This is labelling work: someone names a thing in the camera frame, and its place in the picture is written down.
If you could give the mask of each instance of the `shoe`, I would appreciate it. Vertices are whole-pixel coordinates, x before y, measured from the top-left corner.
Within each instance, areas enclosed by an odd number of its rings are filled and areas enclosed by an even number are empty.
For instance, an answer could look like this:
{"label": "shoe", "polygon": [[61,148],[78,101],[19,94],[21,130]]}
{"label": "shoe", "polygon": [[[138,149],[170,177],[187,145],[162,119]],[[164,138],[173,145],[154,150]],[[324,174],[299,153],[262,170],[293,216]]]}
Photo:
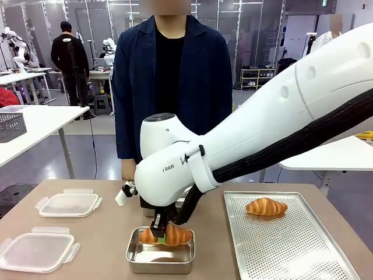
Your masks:
{"label": "shoe", "polygon": [[90,120],[90,119],[92,119],[92,118],[95,118],[96,117],[96,115],[94,115],[94,114],[89,114],[89,115],[84,115],[83,116],[83,120]]}

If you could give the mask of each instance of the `green object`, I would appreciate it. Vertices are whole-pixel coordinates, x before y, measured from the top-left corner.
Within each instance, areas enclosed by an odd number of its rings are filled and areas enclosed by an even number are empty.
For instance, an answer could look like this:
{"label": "green object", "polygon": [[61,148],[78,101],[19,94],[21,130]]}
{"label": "green object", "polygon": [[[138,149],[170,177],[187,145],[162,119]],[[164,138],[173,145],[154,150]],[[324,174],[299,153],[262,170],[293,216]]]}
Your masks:
{"label": "green object", "polygon": [[158,237],[158,243],[165,244],[166,243],[166,235],[164,235],[163,238]]}

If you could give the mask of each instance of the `red bag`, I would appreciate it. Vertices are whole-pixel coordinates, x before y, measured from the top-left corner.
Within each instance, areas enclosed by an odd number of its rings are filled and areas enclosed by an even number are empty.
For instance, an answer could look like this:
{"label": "red bag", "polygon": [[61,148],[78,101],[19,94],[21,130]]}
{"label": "red bag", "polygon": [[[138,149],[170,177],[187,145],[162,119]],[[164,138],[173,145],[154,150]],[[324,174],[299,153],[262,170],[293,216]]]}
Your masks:
{"label": "red bag", "polygon": [[9,105],[20,105],[18,97],[11,90],[0,87],[0,108]]}

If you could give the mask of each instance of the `croissant on tray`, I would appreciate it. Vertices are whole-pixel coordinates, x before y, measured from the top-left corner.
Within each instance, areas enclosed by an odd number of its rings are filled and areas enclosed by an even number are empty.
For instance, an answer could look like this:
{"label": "croissant on tray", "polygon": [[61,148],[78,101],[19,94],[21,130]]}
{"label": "croissant on tray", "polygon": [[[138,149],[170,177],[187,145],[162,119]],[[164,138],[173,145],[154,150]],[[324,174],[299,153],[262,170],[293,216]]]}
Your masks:
{"label": "croissant on tray", "polygon": [[[192,232],[189,229],[182,229],[175,225],[168,225],[166,229],[166,245],[178,246],[185,244],[192,239]],[[139,236],[143,244],[157,244],[158,238],[154,237],[150,228],[145,229]]]}
{"label": "croissant on tray", "polygon": [[270,198],[259,198],[248,205],[246,211],[258,216],[276,216],[285,213],[287,205]]}

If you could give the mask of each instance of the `brown tabletop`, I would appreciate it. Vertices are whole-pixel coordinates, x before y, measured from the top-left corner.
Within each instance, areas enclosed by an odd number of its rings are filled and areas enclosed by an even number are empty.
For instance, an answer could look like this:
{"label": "brown tabletop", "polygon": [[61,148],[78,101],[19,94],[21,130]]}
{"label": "brown tabletop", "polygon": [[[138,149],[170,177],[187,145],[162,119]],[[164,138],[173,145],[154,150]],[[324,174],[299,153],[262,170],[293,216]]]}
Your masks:
{"label": "brown tabletop", "polygon": [[[0,220],[0,242],[30,232],[35,226],[70,228],[81,248],[72,262],[50,274],[28,274],[0,270],[0,279],[116,280],[149,279],[133,274],[126,260],[126,247],[134,228],[149,226],[138,198],[118,206],[114,197],[121,181],[46,180]],[[103,197],[102,205],[80,219],[39,217],[35,205],[65,188],[92,188]],[[361,280],[372,279],[373,255],[332,204],[314,185],[305,184],[225,184],[207,193],[186,224],[196,234],[196,257],[188,275],[152,275],[151,279],[239,279],[231,234],[223,202],[223,191],[296,191],[302,194],[336,243],[350,260]]]}

